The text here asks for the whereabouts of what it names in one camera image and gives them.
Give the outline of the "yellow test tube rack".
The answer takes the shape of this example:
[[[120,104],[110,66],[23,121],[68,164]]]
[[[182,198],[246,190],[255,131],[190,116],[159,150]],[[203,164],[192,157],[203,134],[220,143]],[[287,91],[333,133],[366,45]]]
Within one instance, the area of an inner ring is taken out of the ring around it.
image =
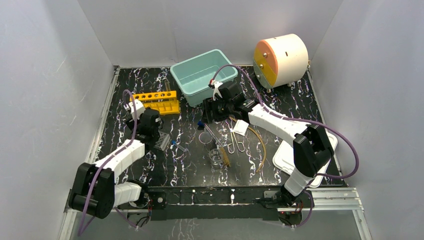
[[[132,95],[135,100],[139,100],[146,108],[159,111],[161,115],[180,114],[180,102],[177,99],[177,92],[160,91],[149,93],[137,93]]]

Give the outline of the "clear plastic well rack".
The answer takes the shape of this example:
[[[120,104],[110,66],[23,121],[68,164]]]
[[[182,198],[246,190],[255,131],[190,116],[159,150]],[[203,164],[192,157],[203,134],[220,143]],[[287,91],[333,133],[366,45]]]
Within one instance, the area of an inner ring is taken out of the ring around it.
[[[171,137],[168,133],[159,131],[159,139],[156,141],[154,148],[165,152],[170,146]]]

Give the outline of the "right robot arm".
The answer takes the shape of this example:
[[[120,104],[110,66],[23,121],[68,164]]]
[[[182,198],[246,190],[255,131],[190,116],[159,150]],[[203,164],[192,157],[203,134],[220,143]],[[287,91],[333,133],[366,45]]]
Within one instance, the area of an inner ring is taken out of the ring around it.
[[[286,141],[293,152],[294,170],[281,187],[282,202],[295,207],[302,193],[334,155],[327,131],[318,123],[299,126],[256,98],[246,98],[236,83],[211,80],[212,96],[203,100],[202,121],[221,122],[229,117],[260,127]]]

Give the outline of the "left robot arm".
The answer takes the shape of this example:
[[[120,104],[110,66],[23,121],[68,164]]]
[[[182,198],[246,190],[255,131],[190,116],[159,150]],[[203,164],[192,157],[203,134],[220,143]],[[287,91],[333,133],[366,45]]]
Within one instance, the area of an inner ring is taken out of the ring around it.
[[[129,119],[127,126],[135,131],[134,139],[95,163],[82,163],[76,172],[68,206],[99,219],[104,219],[113,208],[132,203],[144,208],[149,203],[147,186],[138,180],[117,183],[121,173],[153,149],[160,140],[163,125],[158,110],[138,111],[137,121]]]

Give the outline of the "amber glass test tube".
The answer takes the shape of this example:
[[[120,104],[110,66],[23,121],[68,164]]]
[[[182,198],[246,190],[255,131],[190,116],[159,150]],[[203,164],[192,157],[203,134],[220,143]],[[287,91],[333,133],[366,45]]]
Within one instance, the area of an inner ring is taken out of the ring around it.
[[[166,89],[166,91],[167,92],[170,92],[171,91],[171,86],[170,86],[170,82],[169,82],[169,80],[168,79],[165,79],[165,89]]]

